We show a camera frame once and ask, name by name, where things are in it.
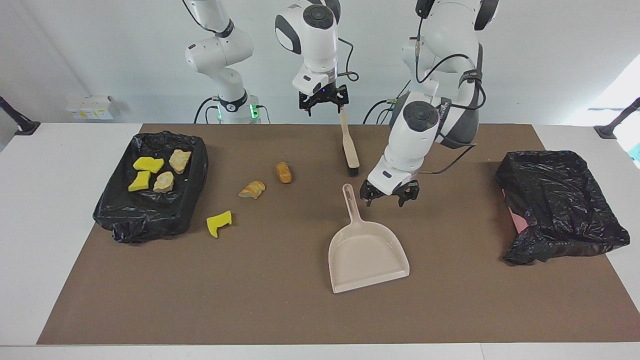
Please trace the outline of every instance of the black stand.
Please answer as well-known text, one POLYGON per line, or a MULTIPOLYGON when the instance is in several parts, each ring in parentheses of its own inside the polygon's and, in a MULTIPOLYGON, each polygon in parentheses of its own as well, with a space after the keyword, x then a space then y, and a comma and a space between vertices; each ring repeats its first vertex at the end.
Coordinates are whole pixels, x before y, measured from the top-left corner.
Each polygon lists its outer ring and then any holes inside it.
POLYGON ((311 116, 311 108, 321 102, 332 102, 338 106, 338 112, 340 109, 349 104, 349 93, 347 92, 347 86, 342 85, 339 88, 335 87, 335 83, 330 83, 324 88, 320 89, 313 96, 307 96, 300 93, 300 109, 306 110, 311 116))
POLYGON ((640 97, 638 97, 636 101, 631 104, 631 106, 624 109, 622 113, 620 113, 620 115, 618 115, 618 117, 616 117, 616 119, 611 122, 611 124, 606 126, 594 126, 593 128, 596 129, 596 133, 598 133, 601 138, 615 139, 616 136, 613 135, 613 129, 615 129, 616 126, 622 124, 622 122, 634 111, 638 110, 638 108, 640 108, 640 97))
POLYGON ((38 126, 40 126, 40 122, 29 120, 26 116, 12 108, 11 105, 9 105, 9 103, 1 96, 0 108, 2 108, 2 110, 4 110, 4 112, 6 112, 7 115, 9 115, 13 121, 18 124, 18 130, 14 133, 15 135, 31 135, 36 131, 36 129, 38 129, 38 126))

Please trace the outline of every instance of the black pole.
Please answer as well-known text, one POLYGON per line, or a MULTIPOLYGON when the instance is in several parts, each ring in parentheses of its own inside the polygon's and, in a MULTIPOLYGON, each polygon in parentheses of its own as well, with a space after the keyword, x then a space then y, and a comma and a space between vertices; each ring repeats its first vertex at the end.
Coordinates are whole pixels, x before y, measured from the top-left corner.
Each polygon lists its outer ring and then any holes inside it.
POLYGON ((12 108, 11 105, 9 105, 9 103, 1 96, 0 108, 2 108, 2 110, 4 110, 4 112, 7 113, 7 115, 9 115, 16 124, 18 124, 18 131, 15 132, 16 135, 31 135, 36 131, 38 126, 40 126, 40 122, 29 120, 29 118, 12 108))
POLYGON ((616 126, 622 124, 622 122, 629 115, 633 114, 634 111, 638 110, 638 108, 640 108, 640 97, 638 97, 636 101, 631 104, 631 106, 622 110, 622 113, 618 115, 618 117, 616 117, 616 119, 613 120, 611 124, 606 126, 595 126, 594 129, 596 129, 596 133, 598 133, 598 135, 600 135, 600 137, 603 139, 615 139, 616 136, 613 135, 613 129, 615 129, 616 126))

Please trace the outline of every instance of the white table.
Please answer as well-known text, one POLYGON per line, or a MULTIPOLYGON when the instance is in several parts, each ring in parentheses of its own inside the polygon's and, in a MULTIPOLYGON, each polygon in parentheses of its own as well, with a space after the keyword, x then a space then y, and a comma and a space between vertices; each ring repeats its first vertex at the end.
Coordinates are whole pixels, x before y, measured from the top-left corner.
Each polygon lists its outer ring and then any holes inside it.
MULTIPOLYGON (((607 256, 637 307, 640 170, 591 128, 535 129, 547 149, 573 150, 589 163, 629 231, 631 245, 607 256)), ((139 130, 139 124, 42 124, 0 152, 0 359, 640 359, 640 343, 35 346, 93 226, 95 203, 139 130)))

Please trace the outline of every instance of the dustpan handle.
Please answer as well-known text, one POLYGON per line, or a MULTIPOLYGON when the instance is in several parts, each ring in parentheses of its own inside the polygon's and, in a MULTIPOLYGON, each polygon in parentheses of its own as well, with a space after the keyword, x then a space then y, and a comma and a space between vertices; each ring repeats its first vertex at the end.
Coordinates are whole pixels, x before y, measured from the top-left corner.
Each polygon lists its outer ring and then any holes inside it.
POLYGON ((353 186, 351 184, 345 184, 342 187, 342 193, 344 194, 344 201, 347 203, 347 210, 349 211, 349 218, 351 223, 362 222, 360 212, 358 210, 358 202, 356 201, 356 194, 353 192, 353 186))

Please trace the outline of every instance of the teal object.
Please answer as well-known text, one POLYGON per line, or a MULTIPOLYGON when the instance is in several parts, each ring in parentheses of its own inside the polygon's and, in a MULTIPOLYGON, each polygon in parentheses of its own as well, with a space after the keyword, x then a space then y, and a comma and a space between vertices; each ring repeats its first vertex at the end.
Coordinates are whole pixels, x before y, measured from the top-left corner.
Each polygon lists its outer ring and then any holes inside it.
POLYGON ((633 160, 640 161, 640 143, 633 149, 629 150, 629 156, 631 156, 633 160))

